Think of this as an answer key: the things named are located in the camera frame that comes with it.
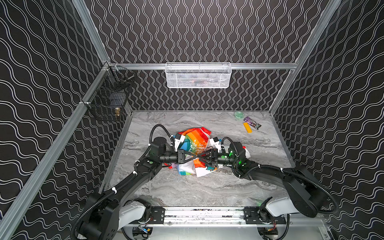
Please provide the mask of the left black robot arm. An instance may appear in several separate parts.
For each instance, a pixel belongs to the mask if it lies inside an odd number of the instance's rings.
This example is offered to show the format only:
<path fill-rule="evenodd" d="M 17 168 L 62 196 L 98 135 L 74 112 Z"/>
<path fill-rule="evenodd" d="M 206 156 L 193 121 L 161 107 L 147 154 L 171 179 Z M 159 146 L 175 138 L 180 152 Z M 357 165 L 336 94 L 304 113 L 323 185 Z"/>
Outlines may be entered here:
<path fill-rule="evenodd" d="M 151 221 L 150 205 L 130 198 L 165 164 L 185 164 L 198 158 L 194 153 L 179 149 L 175 137 L 167 129 L 164 129 L 167 139 L 154 138 L 157 128 L 165 126 L 157 124 L 152 128 L 148 148 L 135 162 L 133 172 L 111 189 L 88 198 L 84 211 L 71 228 L 70 239 L 83 236 L 85 240 L 111 240 L 118 230 L 132 222 L 146 224 Z"/>

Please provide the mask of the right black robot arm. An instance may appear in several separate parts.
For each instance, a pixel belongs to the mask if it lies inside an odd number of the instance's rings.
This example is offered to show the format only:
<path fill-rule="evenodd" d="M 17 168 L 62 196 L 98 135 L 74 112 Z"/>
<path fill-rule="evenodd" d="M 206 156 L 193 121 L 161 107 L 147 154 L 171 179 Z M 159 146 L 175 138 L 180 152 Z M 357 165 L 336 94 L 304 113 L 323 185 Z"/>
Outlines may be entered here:
<path fill-rule="evenodd" d="M 230 167 L 239 179 L 262 181 L 284 188 L 287 200 L 272 201 L 269 198 L 262 206 L 271 216 L 278 216 L 273 209 L 282 210 L 283 214 L 300 213 L 314 218 L 317 214 L 336 214 L 340 207 L 332 194 L 304 168 L 280 168 L 263 165 L 246 157 L 246 150 L 240 142 L 231 142 L 226 151 L 220 144 L 217 149 L 209 149 L 198 154 L 198 158 L 210 167 L 223 165 Z"/>

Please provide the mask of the rainbow cartoon kids jacket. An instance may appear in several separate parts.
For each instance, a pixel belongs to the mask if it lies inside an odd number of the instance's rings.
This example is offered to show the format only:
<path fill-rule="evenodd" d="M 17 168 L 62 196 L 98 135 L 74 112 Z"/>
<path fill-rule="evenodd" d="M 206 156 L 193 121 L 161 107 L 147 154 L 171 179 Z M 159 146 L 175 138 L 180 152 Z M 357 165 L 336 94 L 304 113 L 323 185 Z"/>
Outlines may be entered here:
<path fill-rule="evenodd" d="M 214 149 L 209 145 L 209 140 L 212 138 L 212 132 L 204 127 L 192 128 L 179 133 L 185 136 L 185 141 L 178 150 L 183 149 L 198 155 L 209 149 Z M 232 142 L 228 137 L 219 140 L 221 141 L 222 145 L 222 153 L 229 153 L 230 151 L 236 152 L 239 165 L 244 164 L 245 161 L 251 157 L 248 149 L 241 143 Z M 172 166 L 176 167 L 179 174 L 182 176 L 195 175 L 197 177 L 203 177 L 217 171 L 220 168 L 230 167 L 231 165 L 218 164 L 217 168 L 212 168 L 201 162 L 199 159 L 196 159 L 185 164 L 172 164 Z"/>

